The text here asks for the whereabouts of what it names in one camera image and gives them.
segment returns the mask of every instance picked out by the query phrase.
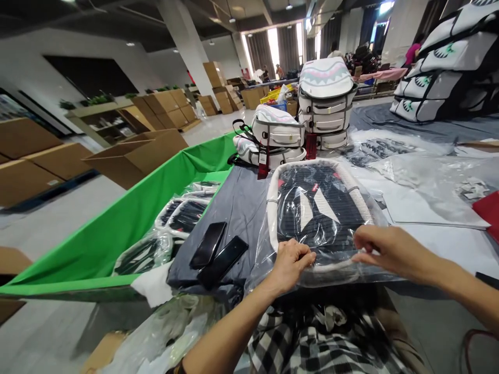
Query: woman in pink shirt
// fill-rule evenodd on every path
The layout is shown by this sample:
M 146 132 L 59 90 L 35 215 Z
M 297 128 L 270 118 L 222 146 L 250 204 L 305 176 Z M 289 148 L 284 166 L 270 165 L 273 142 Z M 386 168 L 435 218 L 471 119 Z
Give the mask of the woman in pink shirt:
M 425 34 L 419 34 L 414 40 L 414 44 L 409 48 L 407 53 L 405 54 L 405 64 L 403 68 L 411 68 L 411 64 L 416 62 L 416 57 L 419 55 L 419 50 L 421 49 L 421 44 L 423 43 L 423 39 L 425 38 Z

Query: hand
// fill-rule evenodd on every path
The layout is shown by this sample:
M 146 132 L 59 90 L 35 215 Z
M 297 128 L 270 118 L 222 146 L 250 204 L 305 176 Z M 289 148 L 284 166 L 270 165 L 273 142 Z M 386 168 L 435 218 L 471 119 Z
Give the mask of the hand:
M 353 262 L 380 266 L 417 283 L 436 284 L 447 262 L 395 226 L 360 226 L 355 231 L 353 242 L 357 249 L 365 248 L 367 252 L 355 254 Z M 373 254 L 373 250 L 379 251 L 380 255 Z
M 291 290 L 302 271 L 316 260 L 316 253 L 309 246 L 294 239 L 280 242 L 274 268 L 262 282 L 275 297 Z

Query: green bin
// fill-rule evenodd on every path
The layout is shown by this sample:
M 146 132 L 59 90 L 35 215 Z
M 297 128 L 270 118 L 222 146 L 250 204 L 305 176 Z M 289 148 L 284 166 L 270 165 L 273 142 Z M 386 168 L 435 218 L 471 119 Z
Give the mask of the green bin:
M 196 181 L 223 182 L 233 133 L 179 152 L 63 243 L 0 287 L 0 298 L 71 301 L 141 299 L 138 274 L 110 277 L 116 259 L 142 238 L 166 203 Z

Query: black and white checkered shirt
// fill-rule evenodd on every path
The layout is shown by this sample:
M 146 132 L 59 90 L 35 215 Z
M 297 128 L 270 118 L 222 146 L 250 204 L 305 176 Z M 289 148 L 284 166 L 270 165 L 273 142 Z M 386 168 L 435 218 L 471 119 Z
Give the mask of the black and white checkered shirt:
M 248 344 L 257 373 L 412 373 L 368 313 L 348 315 L 333 306 L 299 314 L 272 308 Z

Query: smartphone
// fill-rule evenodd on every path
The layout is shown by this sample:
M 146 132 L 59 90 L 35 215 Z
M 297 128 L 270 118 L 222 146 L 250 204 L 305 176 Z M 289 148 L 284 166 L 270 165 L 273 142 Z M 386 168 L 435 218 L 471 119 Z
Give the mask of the smartphone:
M 222 236 L 224 235 L 226 222 L 215 222 L 208 226 L 204 233 L 203 239 L 198 245 L 194 256 L 192 257 L 189 266 L 191 269 L 202 269 L 211 264 L 213 257 L 217 253 L 217 248 L 220 245 Z
M 198 273 L 199 283 L 208 291 L 211 290 L 227 274 L 230 268 L 248 249 L 248 244 L 238 236 L 215 257 L 213 263 L 202 268 Z

